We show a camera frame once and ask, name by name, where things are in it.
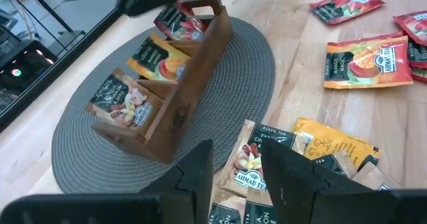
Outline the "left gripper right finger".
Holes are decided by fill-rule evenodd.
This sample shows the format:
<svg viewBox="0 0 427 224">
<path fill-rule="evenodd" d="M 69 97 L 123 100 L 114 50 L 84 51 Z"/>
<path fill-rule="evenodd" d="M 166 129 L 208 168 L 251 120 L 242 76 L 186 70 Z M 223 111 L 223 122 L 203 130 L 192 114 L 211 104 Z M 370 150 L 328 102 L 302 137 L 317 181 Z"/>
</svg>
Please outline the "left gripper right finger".
<svg viewBox="0 0 427 224">
<path fill-rule="evenodd" d="M 427 224 L 427 189 L 374 191 L 273 139 L 261 154 L 280 224 Z"/>
</svg>

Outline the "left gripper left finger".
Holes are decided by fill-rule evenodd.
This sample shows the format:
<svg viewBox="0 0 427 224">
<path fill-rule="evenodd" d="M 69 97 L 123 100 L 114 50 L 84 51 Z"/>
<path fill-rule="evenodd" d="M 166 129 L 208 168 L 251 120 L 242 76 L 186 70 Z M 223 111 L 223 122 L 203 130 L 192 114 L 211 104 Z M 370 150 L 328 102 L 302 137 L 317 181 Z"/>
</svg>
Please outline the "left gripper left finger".
<svg viewBox="0 0 427 224">
<path fill-rule="evenodd" d="M 197 144 L 138 193 L 30 195 L 8 204 L 0 224 L 207 224 L 213 142 Z"/>
</svg>

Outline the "orange mango tea packet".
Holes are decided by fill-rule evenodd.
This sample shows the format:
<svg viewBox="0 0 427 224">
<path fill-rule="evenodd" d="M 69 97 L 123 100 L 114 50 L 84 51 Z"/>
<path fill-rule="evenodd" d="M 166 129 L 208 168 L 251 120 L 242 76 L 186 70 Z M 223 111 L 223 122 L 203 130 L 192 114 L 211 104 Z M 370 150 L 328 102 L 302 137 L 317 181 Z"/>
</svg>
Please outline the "orange mango tea packet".
<svg viewBox="0 0 427 224">
<path fill-rule="evenodd" d="M 402 32 L 329 42 L 324 87 L 369 89 L 413 84 L 408 44 L 408 37 Z"/>
<path fill-rule="evenodd" d="M 152 33 L 128 59 L 127 64 L 146 79 L 176 81 L 189 60 L 189 55 Z"/>
</svg>

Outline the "wooden tea caddy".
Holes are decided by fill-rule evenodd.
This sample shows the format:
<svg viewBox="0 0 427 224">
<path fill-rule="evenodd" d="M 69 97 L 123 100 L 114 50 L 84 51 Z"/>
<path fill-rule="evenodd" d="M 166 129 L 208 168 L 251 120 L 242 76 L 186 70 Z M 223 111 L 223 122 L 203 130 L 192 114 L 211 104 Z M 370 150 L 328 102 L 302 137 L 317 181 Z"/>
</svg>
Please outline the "wooden tea caddy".
<svg viewBox="0 0 427 224">
<path fill-rule="evenodd" d="M 148 159 L 170 163 L 214 69 L 232 35 L 230 17 L 221 0 L 187 0 L 185 9 L 211 7 L 213 17 L 202 19 L 207 25 L 201 41 L 167 42 L 190 55 L 187 67 L 176 82 L 140 79 L 148 88 L 163 99 L 162 106 L 153 121 L 143 130 L 131 130 L 106 122 L 95 122 L 92 129 L 117 148 Z"/>
</svg>

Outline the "yellow tea packet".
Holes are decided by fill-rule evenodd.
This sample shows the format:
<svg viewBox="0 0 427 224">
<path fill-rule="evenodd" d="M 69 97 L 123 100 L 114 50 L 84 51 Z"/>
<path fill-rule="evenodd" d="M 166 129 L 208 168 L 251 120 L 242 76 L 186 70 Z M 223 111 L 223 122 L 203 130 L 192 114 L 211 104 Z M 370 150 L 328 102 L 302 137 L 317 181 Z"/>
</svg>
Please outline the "yellow tea packet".
<svg viewBox="0 0 427 224">
<path fill-rule="evenodd" d="M 314 160 L 344 150 L 359 170 L 367 161 L 377 164 L 382 150 L 369 142 L 307 118 L 299 118 L 292 131 L 308 138 L 304 156 Z"/>
</svg>

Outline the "round grey woven placemat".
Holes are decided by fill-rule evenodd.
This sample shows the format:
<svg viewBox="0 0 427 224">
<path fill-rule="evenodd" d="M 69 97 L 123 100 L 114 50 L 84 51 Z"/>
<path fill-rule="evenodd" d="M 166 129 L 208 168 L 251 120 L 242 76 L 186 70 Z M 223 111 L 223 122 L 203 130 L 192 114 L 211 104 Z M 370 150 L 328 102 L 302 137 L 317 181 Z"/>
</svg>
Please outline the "round grey woven placemat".
<svg viewBox="0 0 427 224">
<path fill-rule="evenodd" d="M 233 33 L 203 94 L 174 160 L 200 141 L 213 142 L 213 166 L 223 167 L 245 120 L 263 119 L 274 90 L 275 61 L 266 38 L 251 24 L 230 20 Z M 101 61 L 77 88 L 53 134 L 53 175 L 64 193 L 136 193 L 169 166 L 119 150 L 93 129 L 96 118 L 86 105 L 115 68 L 130 77 L 127 59 L 149 35 L 124 43 Z"/>
</svg>

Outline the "black computer case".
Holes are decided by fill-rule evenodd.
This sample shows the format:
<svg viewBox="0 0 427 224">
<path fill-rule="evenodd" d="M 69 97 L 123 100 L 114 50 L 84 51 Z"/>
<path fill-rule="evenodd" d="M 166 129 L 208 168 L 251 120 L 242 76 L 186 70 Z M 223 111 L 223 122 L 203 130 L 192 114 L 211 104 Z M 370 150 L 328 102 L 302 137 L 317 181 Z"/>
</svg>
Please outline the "black computer case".
<svg viewBox="0 0 427 224">
<path fill-rule="evenodd" d="M 56 60 L 57 56 L 36 40 L 22 41 L 0 57 L 0 113 Z"/>
</svg>

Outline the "black aluminium table frame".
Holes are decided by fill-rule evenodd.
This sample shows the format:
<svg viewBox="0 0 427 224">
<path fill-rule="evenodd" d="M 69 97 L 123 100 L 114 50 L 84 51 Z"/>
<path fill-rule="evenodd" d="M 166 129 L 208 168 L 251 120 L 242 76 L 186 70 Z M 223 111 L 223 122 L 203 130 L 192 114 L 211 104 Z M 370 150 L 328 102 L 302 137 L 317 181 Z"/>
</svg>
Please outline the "black aluminium table frame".
<svg viewBox="0 0 427 224">
<path fill-rule="evenodd" d="M 6 129 L 118 18 L 117 0 L 0 0 L 0 57 L 18 43 L 36 40 L 56 62 L 0 113 Z"/>
</svg>

